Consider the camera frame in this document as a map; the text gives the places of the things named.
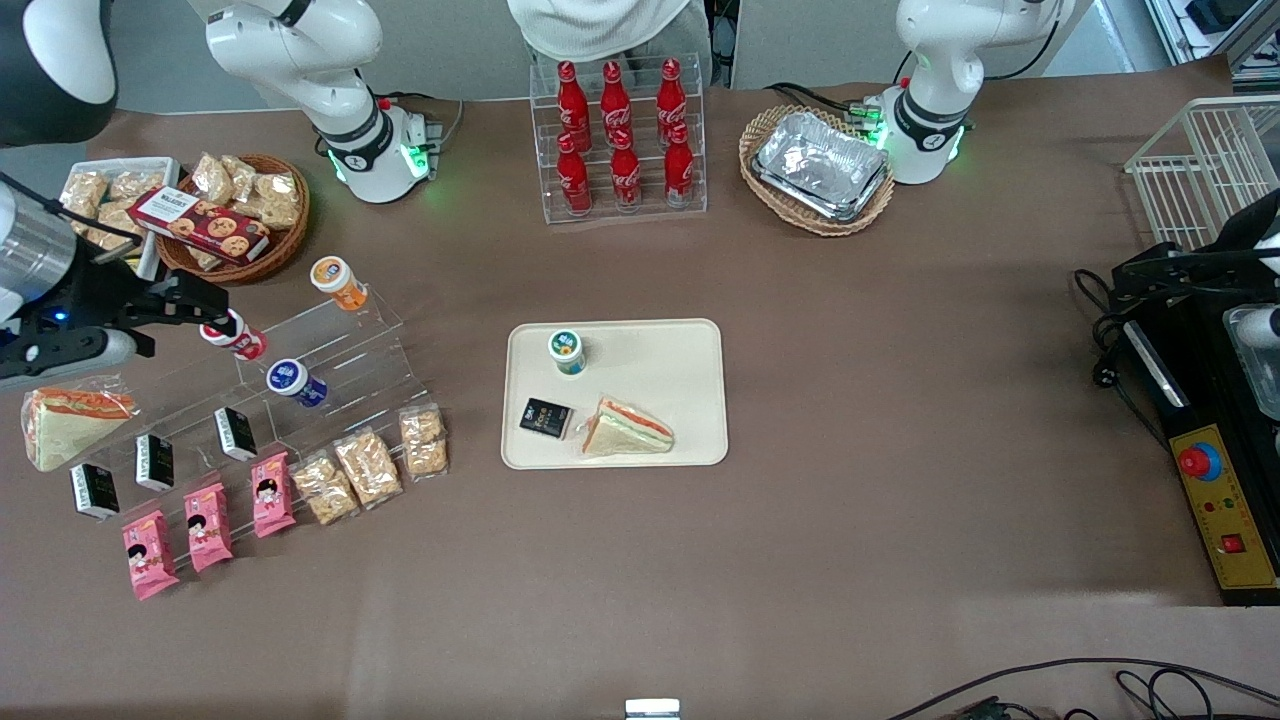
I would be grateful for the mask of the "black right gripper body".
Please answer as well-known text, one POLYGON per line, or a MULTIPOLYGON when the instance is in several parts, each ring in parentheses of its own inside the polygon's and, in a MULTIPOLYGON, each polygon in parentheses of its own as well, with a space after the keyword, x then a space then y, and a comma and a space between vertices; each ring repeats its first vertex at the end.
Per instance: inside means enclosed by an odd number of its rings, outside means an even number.
POLYGON ((131 329, 169 320, 166 301, 151 292, 123 260, 73 260, 64 277, 29 304, 29 333, 56 334, 84 328, 131 329))

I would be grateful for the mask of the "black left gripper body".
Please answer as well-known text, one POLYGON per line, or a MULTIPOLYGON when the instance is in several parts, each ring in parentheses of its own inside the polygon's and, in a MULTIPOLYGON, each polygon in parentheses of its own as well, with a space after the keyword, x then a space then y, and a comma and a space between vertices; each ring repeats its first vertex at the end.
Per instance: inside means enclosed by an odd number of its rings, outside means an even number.
MULTIPOLYGON (((1231 252, 1277 249, 1277 205, 1279 191, 1274 190, 1236 211, 1204 247, 1204 254, 1221 260, 1231 252)), ((1210 287, 1229 293, 1270 291, 1277 287, 1277 258, 1228 259, 1211 272, 1210 287)))

